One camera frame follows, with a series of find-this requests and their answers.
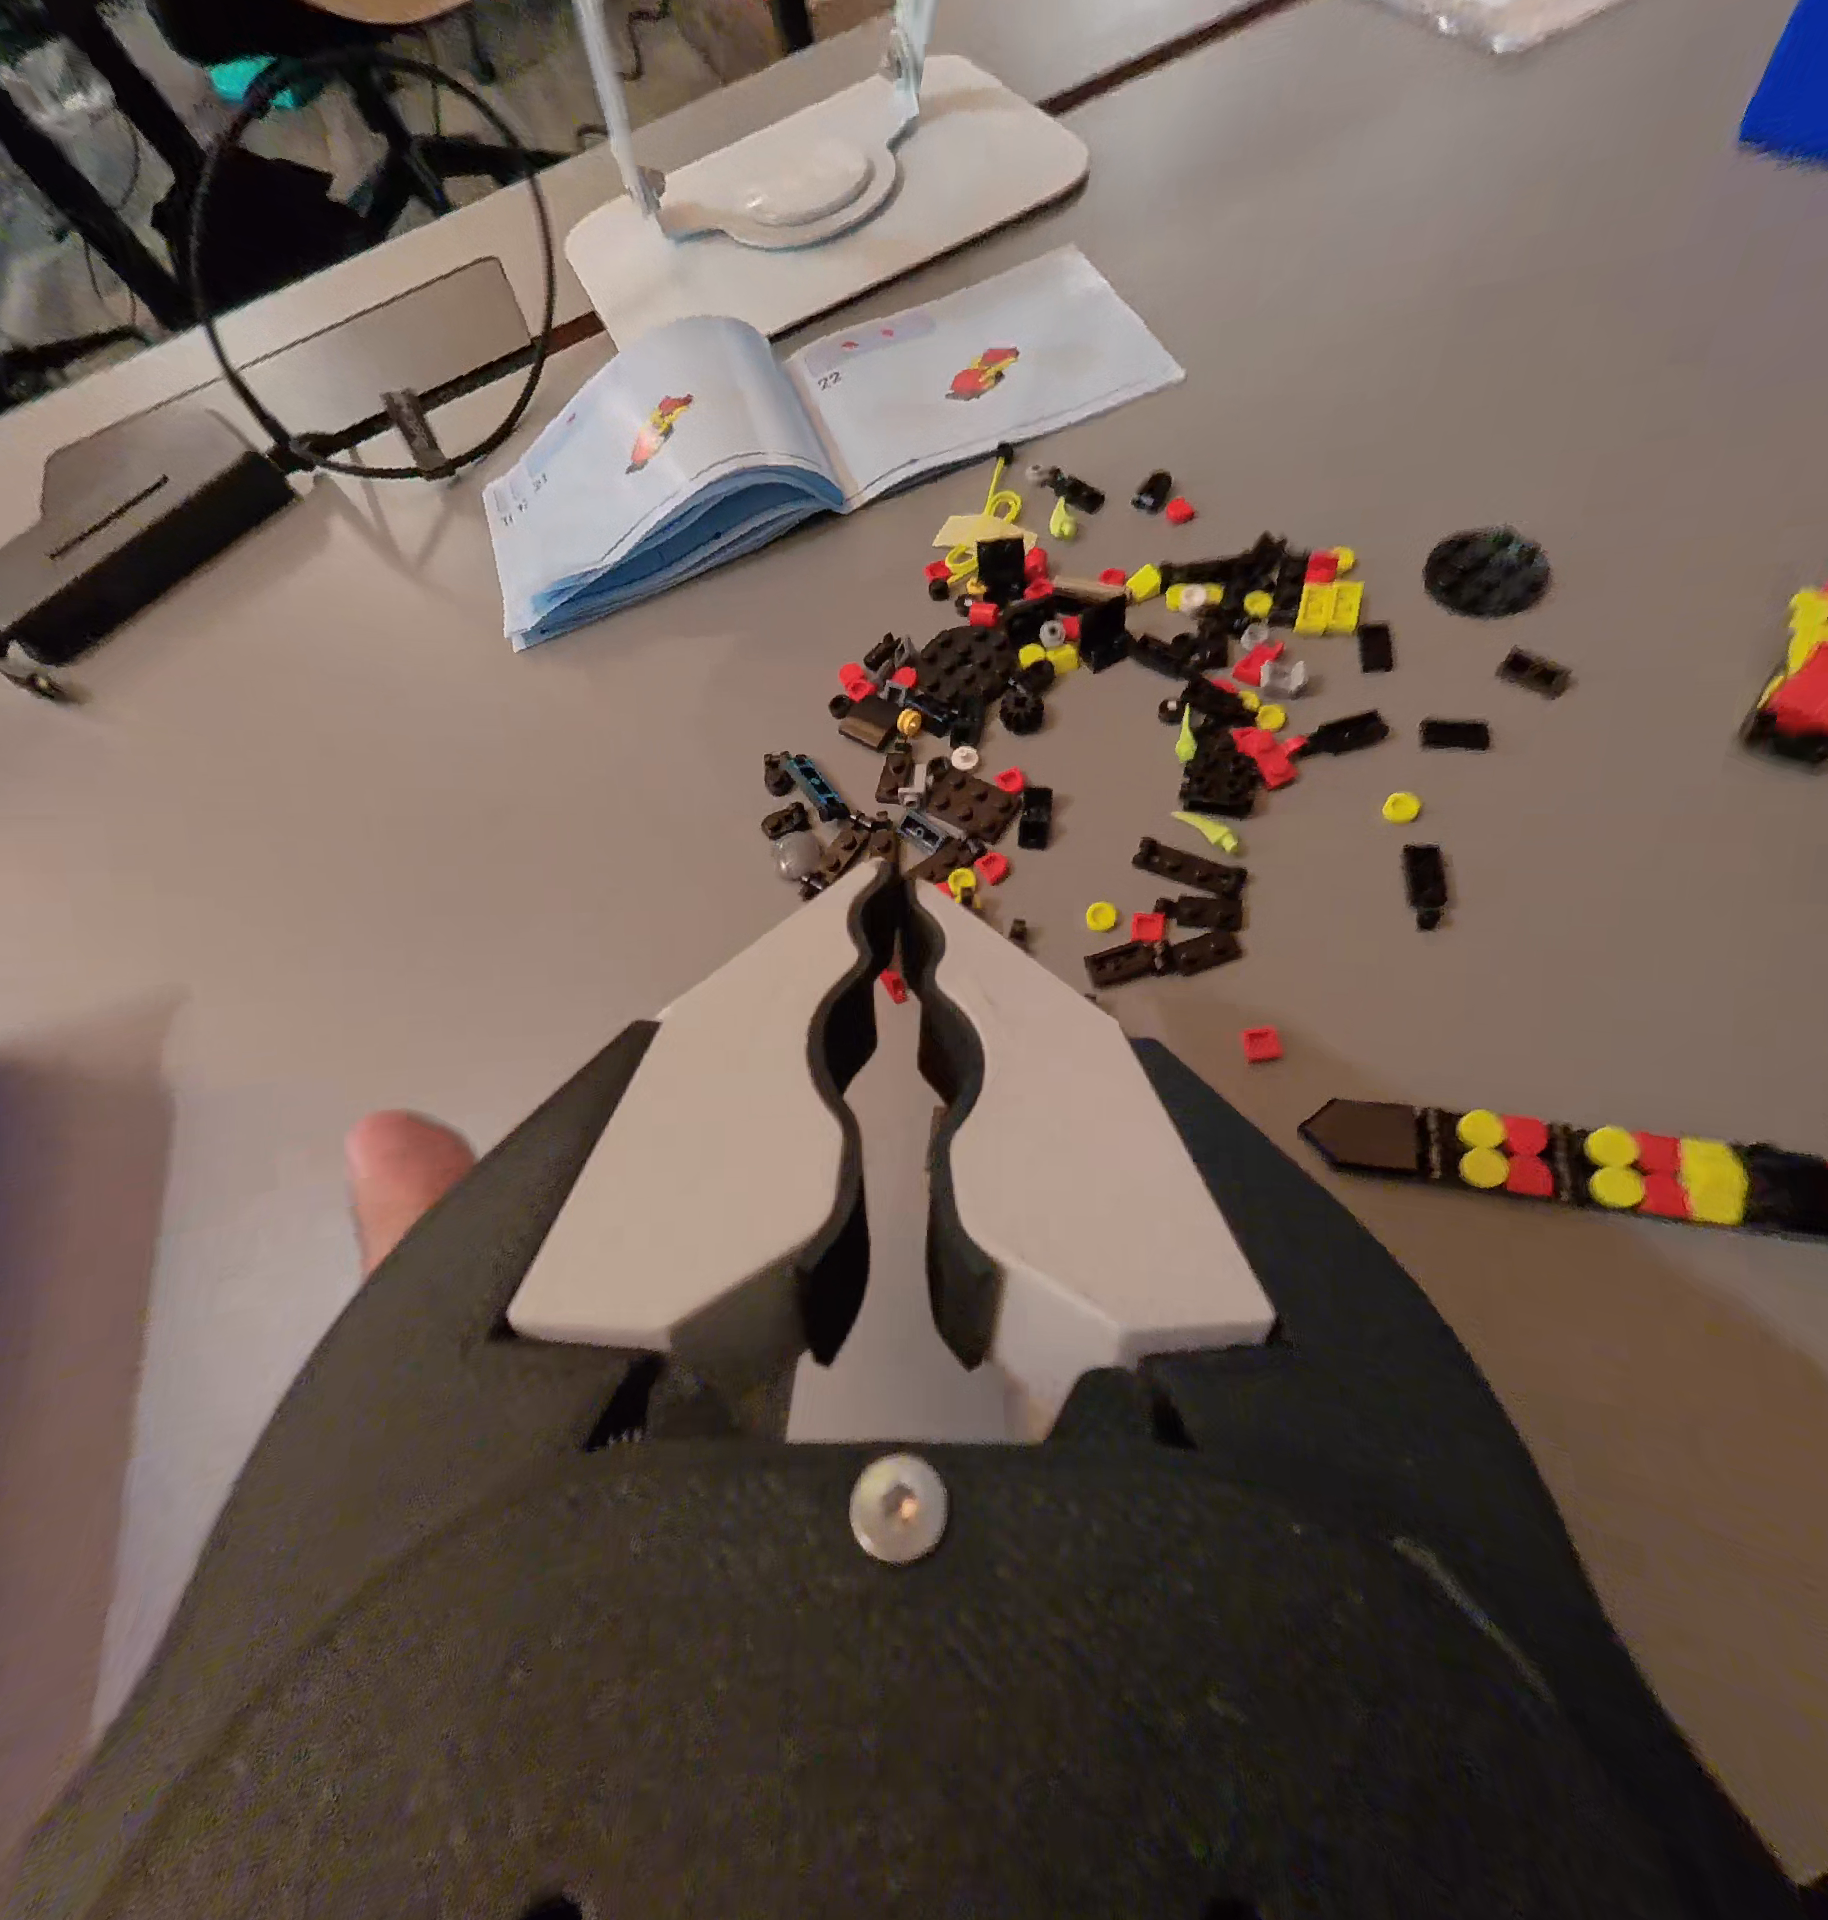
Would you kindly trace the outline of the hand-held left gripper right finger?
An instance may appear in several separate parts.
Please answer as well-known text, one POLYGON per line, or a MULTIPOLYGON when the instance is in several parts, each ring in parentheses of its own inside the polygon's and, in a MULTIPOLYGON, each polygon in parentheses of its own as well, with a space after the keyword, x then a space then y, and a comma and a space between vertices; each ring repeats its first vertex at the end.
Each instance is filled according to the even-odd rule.
POLYGON ((1121 1026, 972 909, 905 909, 930 1141, 925 1285, 941 1341, 1042 1440, 1094 1370, 1276 1331, 1222 1208, 1121 1026))

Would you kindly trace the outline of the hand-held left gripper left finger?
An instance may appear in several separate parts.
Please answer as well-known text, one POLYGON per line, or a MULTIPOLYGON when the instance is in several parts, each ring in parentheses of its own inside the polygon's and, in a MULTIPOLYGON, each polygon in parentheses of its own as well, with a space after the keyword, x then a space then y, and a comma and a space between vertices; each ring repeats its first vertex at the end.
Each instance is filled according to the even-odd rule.
POLYGON ((891 868, 830 893, 661 1012, 512 1300, 541 1342, 661 1357, 731 1424, 786 1438, 872 1273, 848 1089, 879 1051, 891 868))

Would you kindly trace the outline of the pile of lego pieces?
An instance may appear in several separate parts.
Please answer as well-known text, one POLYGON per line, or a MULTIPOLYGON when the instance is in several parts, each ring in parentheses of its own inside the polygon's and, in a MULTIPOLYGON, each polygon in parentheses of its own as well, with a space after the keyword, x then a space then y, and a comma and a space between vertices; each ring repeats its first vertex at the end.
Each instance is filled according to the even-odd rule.
POLYGON ((1053 851, 1058 794, 1016 760, 1050 726, 1061 684, 1121 666, 1156 674, 1156 723, 1170 730, 1170 821, 1202 851, 1140 837, 1130 868, 1164 893, 1144 909, 1082 907, 1098 942, 1094 988, 1186 978, 1241 957, 1249 872, 1236 826, 1285 794, 1311 760, 1390 740, 1378 708, 1296 716, 1306 661, 1289 641, 1359 641, 1362 583, 1345 544, 1292 550, 1262 536, 1207 562, 1058 572, 1016 523, 1016 494, 994 490, 981 541, 954 541, 925 565, 954 621, 925 641, 883 634, 834 668, 839 739, 879 767, 875 800, 847 797, 802 747, 762 760, 781 803, 762 837, 786 889, 816 900, 863 856, 966 909, 1011 880, 1016 854, 1053 851))

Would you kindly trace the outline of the yellow red lego car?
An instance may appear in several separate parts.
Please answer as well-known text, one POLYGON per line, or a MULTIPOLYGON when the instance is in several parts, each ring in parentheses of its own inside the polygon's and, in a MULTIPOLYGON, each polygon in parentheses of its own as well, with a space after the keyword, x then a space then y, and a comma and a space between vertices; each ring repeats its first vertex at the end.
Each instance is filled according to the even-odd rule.
POLYGON ((1828 582, 1790 593, 1785 648, 1738 739, 1763 760, 1828 767, 1828 582))

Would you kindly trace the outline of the long black red yellow lego build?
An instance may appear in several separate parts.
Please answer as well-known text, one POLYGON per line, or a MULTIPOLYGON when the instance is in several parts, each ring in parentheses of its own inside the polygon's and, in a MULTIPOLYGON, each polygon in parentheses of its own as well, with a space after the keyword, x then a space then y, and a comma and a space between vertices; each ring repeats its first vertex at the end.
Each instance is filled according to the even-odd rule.
POLYGON ((1498 1110, 1327 1097, 1301 1141, 1356 1178, 1828 1244, 1828 1156, 1498 1110))

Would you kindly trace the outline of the black round lego plate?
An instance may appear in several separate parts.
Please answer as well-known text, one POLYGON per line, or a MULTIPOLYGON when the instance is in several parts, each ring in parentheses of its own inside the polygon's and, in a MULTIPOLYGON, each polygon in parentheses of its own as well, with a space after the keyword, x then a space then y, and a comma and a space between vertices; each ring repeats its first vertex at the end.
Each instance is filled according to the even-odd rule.
POLYGON ((1424 591, 1463 619, 1502 619, 1533 607, 1553 589, 1546 544, 1515 523, 1486 523, 1434 541, 1424 591))

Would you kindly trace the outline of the open lego instruction booklet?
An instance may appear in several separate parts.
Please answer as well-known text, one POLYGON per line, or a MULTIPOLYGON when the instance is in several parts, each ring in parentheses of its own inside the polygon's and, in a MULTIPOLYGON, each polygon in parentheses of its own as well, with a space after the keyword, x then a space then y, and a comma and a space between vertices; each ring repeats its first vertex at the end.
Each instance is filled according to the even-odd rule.
POLYGON ((812 516, 1181 386, 1075 248, 776 353, 679 319, 592 373, 481 494, 514 650, 735 562, 812 516))

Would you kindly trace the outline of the person's left hand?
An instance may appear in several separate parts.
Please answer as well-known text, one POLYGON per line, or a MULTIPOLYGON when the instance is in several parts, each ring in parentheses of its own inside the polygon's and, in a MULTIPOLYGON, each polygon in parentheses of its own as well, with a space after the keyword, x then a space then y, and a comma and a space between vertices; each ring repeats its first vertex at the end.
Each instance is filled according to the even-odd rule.
POLYGON ((471 1166, 471 1145, 430 1114, 362 1114, 346 1138, 351 1222, 359 1273, 371 1275, 417 1222, 471 1170, 471 1166))

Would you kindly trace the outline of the black flat device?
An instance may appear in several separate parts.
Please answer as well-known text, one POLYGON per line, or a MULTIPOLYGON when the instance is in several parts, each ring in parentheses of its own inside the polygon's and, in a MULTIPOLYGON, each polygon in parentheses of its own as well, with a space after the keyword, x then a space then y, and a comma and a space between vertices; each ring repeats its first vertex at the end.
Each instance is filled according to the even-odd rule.
POLYGON ((0 670, 51 684, 132 615, 297 505, 277 457, 207 407, 124 420, 47 463, 0 544, 0 670))

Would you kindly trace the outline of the white stand base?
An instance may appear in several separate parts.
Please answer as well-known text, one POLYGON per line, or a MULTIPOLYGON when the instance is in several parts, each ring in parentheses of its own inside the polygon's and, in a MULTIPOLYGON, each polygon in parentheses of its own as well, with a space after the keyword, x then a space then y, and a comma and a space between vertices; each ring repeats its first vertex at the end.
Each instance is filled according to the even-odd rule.
POLYGON ((781 338, 1072 192, 1080 135, 957 57, 937 3, 894 3, 879 72, 673 171, 642 169, 619 79, 592 57, 621 195, 567 230, 614 345, 682 319, 781 338))

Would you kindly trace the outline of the clear plastic bag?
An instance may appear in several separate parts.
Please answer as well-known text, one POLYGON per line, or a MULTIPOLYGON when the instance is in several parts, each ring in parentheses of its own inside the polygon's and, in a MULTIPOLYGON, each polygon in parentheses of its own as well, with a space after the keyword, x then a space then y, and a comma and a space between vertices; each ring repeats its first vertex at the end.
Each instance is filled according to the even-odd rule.
POLYGON ((1496 58, 1571 35, 1623 3, 1380 3, 1440 40, 1476 44, 1496 58))

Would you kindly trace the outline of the blue plastic bin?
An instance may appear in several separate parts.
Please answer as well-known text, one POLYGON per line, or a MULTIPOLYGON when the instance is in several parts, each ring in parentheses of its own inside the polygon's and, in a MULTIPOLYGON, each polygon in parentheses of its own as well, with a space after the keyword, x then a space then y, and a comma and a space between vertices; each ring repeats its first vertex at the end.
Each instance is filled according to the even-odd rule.
POLYGON ((1740 116, 1738 143, 1828 169, 1828 3, 1792 3, 1740 116))

